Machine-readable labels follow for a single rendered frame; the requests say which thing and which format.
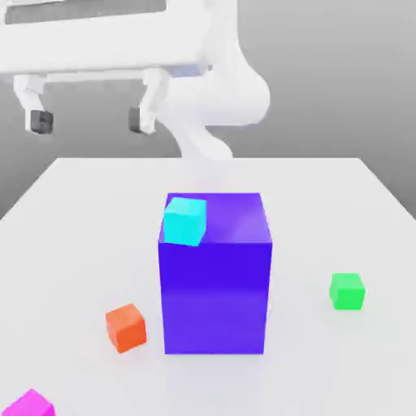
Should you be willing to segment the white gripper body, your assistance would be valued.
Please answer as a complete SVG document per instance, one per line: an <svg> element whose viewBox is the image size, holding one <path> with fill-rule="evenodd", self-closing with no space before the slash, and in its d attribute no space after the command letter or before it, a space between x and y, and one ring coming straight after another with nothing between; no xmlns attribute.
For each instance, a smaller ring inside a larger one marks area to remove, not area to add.
<svg viewBox="0 0 416 416"><path fill-rule="evenodd" d="M209 63L212 19L204 0L170 0L165 11L7 24L0 3L0 76L177 69Z"/></svg>

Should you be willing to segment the small cyan cube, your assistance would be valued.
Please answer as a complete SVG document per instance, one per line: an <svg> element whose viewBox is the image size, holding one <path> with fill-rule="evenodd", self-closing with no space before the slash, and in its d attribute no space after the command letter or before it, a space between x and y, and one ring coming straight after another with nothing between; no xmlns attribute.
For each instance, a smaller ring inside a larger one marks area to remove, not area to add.
<svg viewBox="0 0 416 416"><path fill-rule="evenodd" d="M202 199L173 197L163 213L163 239L176 245L198 246L206 233L207 203Z"/></svg>

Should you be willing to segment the small orange cube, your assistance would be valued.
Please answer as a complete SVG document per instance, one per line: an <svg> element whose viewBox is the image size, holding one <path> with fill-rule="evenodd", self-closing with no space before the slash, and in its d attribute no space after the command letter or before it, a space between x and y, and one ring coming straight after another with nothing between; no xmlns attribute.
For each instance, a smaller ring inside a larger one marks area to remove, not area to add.
<svg viewBox="0 0 416 416"><path fill-rule="evenodd" d="M147 341L145 320L133 304L106 313L106 329L118 353L125 353Z"/></svg>

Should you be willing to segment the small green cube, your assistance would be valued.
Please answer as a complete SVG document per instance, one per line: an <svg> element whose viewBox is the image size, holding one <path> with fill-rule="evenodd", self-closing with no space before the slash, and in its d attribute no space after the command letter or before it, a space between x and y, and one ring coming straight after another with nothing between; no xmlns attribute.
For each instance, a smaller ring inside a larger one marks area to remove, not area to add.
<svg viewBox="0 0 416 416"><path fill-rule="evenodd" d="M358 273L333 273L329 296L336 310L360 310L366 288Z"/></svg>

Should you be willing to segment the small magenta cube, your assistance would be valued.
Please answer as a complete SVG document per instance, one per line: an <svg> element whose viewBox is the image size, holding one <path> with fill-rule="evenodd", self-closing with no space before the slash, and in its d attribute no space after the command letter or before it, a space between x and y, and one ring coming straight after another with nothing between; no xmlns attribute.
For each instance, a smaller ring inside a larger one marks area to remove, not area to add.
<svg viewBox="0 0 416 416"><path fill-rule="evenodd" d="M0 416L56 416L54 406L35 389L6 407Z"/></svg>

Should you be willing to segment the large purple box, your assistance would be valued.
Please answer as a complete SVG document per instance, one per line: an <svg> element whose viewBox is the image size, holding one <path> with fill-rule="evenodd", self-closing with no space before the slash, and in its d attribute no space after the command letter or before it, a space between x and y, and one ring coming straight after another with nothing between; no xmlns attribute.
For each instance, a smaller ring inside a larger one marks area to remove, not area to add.
<svg viewBox="0 0 416 416"><path fill-rule="evenodd" d="M197 246L158 238L167 354L264 351L273 242L259 193L183 193L206 201Z"/></svg>

